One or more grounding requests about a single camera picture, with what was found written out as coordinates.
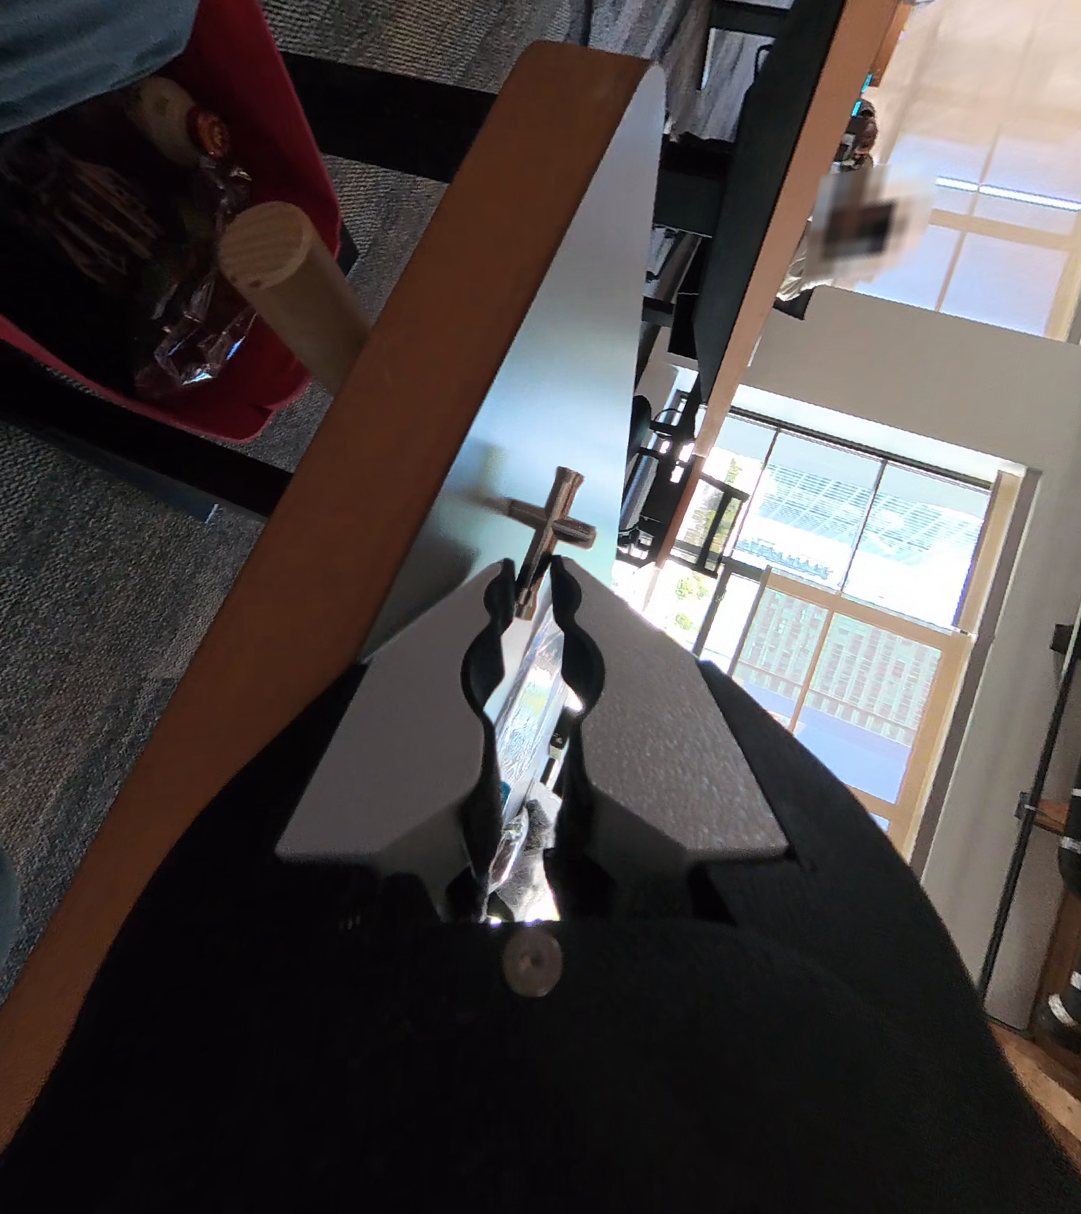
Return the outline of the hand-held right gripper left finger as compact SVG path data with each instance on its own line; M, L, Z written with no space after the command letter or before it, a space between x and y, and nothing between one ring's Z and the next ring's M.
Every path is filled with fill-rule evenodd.
M494 729L515 565L489 564L374 651L275 858L418 879L440 917L484 884L501 831Z

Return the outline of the metal cross wrench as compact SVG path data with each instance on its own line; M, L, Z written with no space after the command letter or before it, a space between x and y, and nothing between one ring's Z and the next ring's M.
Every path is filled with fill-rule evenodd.
M579 550L589 549L597 536L596 528L574 520L570 509L583 482L583 476L568 467L554 471L553 483L544 505L517 498L506 501L506 514L512 521L531 531L526 553L518 564L515 582L513 615L529 621L535 614L537 587L558 544L569 544Z

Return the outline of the window with roller blinds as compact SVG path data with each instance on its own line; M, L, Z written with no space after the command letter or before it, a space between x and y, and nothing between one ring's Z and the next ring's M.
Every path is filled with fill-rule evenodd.
M855 290L1069 340L1081 306L1081 1L915 7L872 93L879 160L934 185L916 248Z

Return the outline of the red bin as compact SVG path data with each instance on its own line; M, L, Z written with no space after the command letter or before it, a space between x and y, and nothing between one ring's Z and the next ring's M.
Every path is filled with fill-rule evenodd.
M327 253L336 256L340 211L332 182L260 7L199 3L189 41L167 75L227 122L237 163L253 173L254 201L297 206ZM137 416L234 444L256 438L310 382L304 367L260 321L216 380L185 390L173 402L144 402L85 377L1 313L0 357L20 357Z

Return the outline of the dark desk with wooden edge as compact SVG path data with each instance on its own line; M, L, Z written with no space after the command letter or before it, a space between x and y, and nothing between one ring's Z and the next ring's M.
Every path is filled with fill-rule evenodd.
M897 3L711 3L708 31L766 41L729 147L665 137L653 225L699 237L691 335L699 400L755 347Z

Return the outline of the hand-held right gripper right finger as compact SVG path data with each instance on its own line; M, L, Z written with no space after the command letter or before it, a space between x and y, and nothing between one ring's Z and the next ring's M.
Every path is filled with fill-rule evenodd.
M688 916L784 832L699 664L575 562L549 567L569 729L549 888L563 920Z

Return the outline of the crumpled clear plastic wrap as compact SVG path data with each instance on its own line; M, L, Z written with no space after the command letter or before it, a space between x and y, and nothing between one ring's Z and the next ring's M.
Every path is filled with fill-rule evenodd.
M134 304L136 397L164 401L215 380L244 342L253 311L221 273L217 243L250 195L249 176L231 160L202 156L172 196Z

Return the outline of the large grid window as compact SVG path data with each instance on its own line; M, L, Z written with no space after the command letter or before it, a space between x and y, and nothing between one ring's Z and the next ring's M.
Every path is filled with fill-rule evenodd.
M1017 479L737 410L697 459L748 493L717 577L663 553L617 559L612 589L741 687L910 858Z

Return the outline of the wooden dowel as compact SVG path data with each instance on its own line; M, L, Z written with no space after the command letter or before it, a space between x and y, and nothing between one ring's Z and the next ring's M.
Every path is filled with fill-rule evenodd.
M297 206L246 208L216 247L220 272L330 397L339 395L370 332L349 281Z

